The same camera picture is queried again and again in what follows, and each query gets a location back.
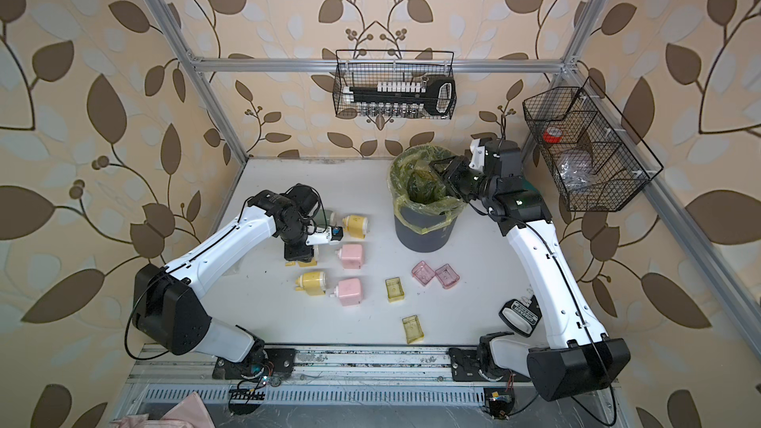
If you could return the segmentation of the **yellow sharpener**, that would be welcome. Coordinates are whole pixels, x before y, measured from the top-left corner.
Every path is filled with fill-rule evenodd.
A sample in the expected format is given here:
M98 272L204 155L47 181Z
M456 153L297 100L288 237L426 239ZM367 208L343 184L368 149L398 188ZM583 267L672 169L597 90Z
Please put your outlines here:
M369 219L362 215L347 215L342 220L345 232L354 239L364 240L369 233Z
M317 259L316 258L312 258L308 262L298 261L298 262L286 262L285 263L286 267L296 267L296 266L299 266L300 268L310 268L310 267L315 267L316 265L317 265Z
M300 275L295 282L295 290L302 291L310 296L321 296L326 293L326 273L324 271L310 271Z

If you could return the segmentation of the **yellow sharpener front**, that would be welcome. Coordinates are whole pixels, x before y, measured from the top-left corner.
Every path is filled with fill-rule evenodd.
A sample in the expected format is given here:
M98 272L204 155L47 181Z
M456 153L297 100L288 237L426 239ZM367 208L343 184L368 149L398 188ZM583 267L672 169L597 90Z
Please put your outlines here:
M295 290L302 291L310 296L321 296L326 293L326 273L324 271L310 271L300 275L295 282Z

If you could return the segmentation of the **pink sharpener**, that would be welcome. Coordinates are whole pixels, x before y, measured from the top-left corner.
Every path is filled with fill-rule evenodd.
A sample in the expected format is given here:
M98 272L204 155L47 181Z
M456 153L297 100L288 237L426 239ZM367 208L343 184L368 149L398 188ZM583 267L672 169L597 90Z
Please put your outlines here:
M363 300L363 287L358 277L354 279L342 279L335 287L332 295L344 306L358 305Z
M345 244L337 252L343 269L362 269L365 252L362 244Z

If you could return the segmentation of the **pink sharpener front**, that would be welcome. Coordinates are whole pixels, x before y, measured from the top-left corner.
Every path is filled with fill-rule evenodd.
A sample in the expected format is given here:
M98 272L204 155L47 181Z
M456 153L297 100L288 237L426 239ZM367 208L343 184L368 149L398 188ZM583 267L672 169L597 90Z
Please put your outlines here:
M342 279L335 287L332 295L344 306L358 305L363 300L363 287L358 277L354 279Z

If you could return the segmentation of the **pink transparent shavings tray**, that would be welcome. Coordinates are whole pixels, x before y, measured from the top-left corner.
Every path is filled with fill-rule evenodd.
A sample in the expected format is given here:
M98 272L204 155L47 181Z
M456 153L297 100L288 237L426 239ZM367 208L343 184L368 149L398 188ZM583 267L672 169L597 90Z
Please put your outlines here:
M411 270L412 277L423 287L427 287L435 278L436 273L426 262L419 262Z

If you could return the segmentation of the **yellow transparent shavings tray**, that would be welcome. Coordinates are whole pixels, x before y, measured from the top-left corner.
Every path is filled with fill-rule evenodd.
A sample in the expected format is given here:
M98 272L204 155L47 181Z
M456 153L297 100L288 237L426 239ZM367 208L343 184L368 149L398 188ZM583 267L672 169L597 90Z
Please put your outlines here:
M384 283L386 284L386 295L388 296L389 303L404 300L405 293L402 286L402 280L399 277L392 277L391 279L387 279Z

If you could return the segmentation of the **green pencil sharpener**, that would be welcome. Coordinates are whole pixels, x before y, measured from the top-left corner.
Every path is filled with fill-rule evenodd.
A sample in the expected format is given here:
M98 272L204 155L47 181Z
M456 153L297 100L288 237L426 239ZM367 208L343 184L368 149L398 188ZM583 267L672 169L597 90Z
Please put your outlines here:
M326 210L325 211L325 223L326 226L330 229L333 229L336 227L336 212L333 210Z

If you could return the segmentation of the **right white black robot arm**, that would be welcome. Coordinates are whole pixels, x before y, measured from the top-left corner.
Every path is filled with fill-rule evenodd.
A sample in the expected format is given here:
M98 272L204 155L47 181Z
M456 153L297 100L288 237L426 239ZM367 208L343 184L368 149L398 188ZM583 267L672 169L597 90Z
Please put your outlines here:
M531 379L546 401L612 388L631 359L586 302L561 251L552 216L523 175L514 144L478 139L471 156L434 160L430 168L449 195L483 205L527 274L531 301L509 301L499 317L505 333L483 337L480 365L493 378L511 371Z

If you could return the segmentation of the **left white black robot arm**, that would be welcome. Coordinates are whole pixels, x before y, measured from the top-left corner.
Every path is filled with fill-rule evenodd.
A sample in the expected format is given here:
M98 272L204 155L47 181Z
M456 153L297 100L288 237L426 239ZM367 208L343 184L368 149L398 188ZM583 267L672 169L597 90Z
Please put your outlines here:
M318 223L326 215L319 192L306 184L247 198L231 222L197 247L162 267L148 264L138 271L127 327L174 356L206 354L246 370L263 365L264 341L211 317L202 298L228 269L271 238L285 245L286 261L311 262L317 247L344 236L342 228Z

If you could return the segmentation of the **green plastic bin liner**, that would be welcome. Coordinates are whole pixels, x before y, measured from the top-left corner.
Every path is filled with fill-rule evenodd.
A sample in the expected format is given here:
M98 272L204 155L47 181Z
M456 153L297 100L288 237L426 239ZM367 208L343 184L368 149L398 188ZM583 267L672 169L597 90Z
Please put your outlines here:
M460 215L465 203L448 194L438 174L429 166L432 161L453 156L456 155L451 151L433 144L419 145L403 151L392 162L388 174L392 206L395 208L398 202L440 202L442 206L457 208Z

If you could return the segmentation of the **grey trash bin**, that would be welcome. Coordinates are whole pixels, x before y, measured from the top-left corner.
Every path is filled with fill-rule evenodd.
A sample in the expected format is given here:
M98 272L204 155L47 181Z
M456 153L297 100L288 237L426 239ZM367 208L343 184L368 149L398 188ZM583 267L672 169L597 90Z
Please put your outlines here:
M457 208L440 202L398 202L394 208L396 237L416 253L434 253L449 242L458 217Z

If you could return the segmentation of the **socket set holder black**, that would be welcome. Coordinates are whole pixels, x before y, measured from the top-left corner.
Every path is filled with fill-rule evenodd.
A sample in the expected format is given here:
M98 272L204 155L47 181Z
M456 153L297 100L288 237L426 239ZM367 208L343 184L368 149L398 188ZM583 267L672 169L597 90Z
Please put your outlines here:
M419 81L387 81L334 89L338 117L379 116L403 119L450 119L457 103L456 81L424 76Z

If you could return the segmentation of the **clear plastic bag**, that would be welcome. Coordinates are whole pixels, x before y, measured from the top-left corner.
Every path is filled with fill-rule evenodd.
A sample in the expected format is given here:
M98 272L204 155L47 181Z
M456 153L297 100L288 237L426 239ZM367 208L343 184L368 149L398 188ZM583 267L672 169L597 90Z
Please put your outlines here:
M593 156L589 151L573 149L562 152L558 170L566 190L583 190L596 183Z

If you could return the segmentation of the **pink cloth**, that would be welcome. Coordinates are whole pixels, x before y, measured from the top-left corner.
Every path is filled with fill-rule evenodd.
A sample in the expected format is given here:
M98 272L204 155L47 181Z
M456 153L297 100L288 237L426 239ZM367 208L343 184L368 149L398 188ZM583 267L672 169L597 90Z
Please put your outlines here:
M110 427L122 428L215 428L215 424L197 392L186 396L160 419L149 414L128 415L113 420Z

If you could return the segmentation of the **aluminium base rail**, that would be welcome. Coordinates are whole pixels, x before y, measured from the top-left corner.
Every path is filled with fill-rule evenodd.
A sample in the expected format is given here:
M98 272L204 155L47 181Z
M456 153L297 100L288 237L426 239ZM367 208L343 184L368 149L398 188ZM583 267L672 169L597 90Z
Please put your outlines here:
M249 372L239 365L202 354L162 356L136 363L126 384L220 386L263 378L268 388L286 384L492 386L513 382L516 386L531 385L524 374L486 368L474 346L270 345L264 354L265 364Z

